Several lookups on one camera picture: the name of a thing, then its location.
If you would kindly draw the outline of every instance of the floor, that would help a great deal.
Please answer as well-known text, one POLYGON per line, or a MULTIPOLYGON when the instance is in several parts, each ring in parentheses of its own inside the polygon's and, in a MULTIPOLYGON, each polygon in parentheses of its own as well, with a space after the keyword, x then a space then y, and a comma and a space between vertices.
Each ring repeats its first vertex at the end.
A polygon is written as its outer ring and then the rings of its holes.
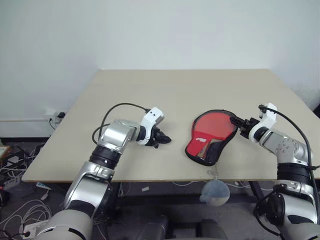
MULTIPOLYGON (((19 144, 23 149, 32 151, 36 143, 19 144)), ((140 195, 168 195, 168 194, 199 194, 205 182, 194 182, 188 186, 176 186, 172 182, 132 182, 123 184, 125 197, 140 195)), ((272 182, 262 182, 263 188, 272 187, 272 182)), ((232 195, 247 193, 252 195, 250 188, 229 187, 232 195)), ((35 187, 34 183, 21 182, 9 190, 10 201, 1 210, 1 219, 10 216, 20 206, 32 199, 40 199, 46 190, 35 187)), ((60 211, 63 207, 64 194, 61 191, 49 191, 45 203, 49 205, 53 213, 60 211)), ((275 240, 278 239, 266 232, 252 215, 254 204, 252 203, 226 203, 220 207, 206 204, 176 204, 176 205, 144 205, 123 206, 117 211, 112 226, 108 227, 110 240, 135 240, 144 225, 152 218, 166 215, 172 222, 199 222, 201 219, 214 219, 224 229, 229 240, 275 240)), ((23 215, 28 207, 22 209, 19 214, 23 215)), ((10 221, 6 230, 17 233, 20 221, 16 217, 10 221)), ((177 229, 174 232, 177 238, 194 237, 193 229, 177 229)), ((103 240, 104 238, 95 226, 92 239, 103 240)))

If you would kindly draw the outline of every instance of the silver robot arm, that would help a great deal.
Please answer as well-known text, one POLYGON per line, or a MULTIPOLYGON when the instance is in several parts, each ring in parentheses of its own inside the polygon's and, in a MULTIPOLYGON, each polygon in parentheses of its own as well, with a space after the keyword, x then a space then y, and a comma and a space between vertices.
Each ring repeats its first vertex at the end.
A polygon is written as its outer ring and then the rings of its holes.
MULTIPOLYGON (((268 108, 277 108, 269 103, 268 108)), ((258 143, 277 159, 277 180, 265 208, 268 221, 275 225, 286 240, 320 238, 320 226, 308 167, 307 147, 302 142, 272 129, 276 114, 267 110, 261 121, 231 117, 240 134, 258 143)))
POLYGON ((171 141, 156 127, 163 119, 162 111, 154 107, 141 124, 127 120, 111 123, 71 184, 64 199, 64 210, 55 214, 35 239, 90 240, 93 218, 104 212, 113 190, 111 180, 115 167, 128 142, 158 148, 159 143, 171 141))

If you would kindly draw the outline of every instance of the beige tabletop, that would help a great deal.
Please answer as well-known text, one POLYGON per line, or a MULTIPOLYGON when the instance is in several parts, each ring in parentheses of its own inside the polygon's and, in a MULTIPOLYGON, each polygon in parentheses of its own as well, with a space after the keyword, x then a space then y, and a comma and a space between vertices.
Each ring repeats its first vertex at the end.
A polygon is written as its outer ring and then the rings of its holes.
MULTIPOLYGON (((267 69, 242 70, 101 70, 76 100, 65 119, 23 175, 22 180, 71 182, 95 148, 93 130, 115 104, 130 102, 160 108, 165 119, 159 128, 172 142, 158 149, 128 144, 116 167, 114 181, 208 180, 211 167, 190 160, 185 147, 191 125, 203 112, 224 109, 240 118, 258 118, 258 105, 273 103, 308 137, 313 165, 320 165, 320 120, 304 102, 267 69)), ((144 111, 120 106, 114 119, 140 122, 144 111)), ((303 141, 299 133, 277 116, 275 129, 303 141)), ((217 163, 222 180, 273 180, 277 176, 274 155, 239 133, 224 148, 217 163)))

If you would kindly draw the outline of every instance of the white wall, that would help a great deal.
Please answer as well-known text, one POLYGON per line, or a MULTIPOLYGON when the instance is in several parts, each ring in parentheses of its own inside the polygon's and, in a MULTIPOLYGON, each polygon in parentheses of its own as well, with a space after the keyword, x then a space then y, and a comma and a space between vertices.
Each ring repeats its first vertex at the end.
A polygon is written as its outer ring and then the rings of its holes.
POLYGON ((313 109, 319 18, 318 0, 0 0, 0 120, 70 108, 98 69, 270 68, 313 109))

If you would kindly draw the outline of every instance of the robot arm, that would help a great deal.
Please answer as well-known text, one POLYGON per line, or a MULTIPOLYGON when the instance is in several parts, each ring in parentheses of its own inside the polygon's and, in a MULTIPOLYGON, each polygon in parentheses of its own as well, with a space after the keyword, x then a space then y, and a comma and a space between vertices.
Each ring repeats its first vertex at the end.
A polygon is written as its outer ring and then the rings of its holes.
POLYGON ((111 180, 128 142, 154 146, 169 143, 156 125, 164 119, 156 107, 146 113, 141 124, 127 120, 115 120, 105 130, 75 180, 65 199, 64 210, 54 215, 37 233, 36 240, 89 240, 93 218, 102 214, 112 192, 111 180))
MULTIPOLYGON (((271 103, 267 107, 276 110, 271 103)), ((260 118, 261 121, 231 117, 230 121, 240 128, 242 136, 276 155, 277 180, 265 206, 266 217, 286 240, 317 239, 314 237, 320 236, 320 226, 307 147, 272 128, 275 113, 267 110, 260 118)))

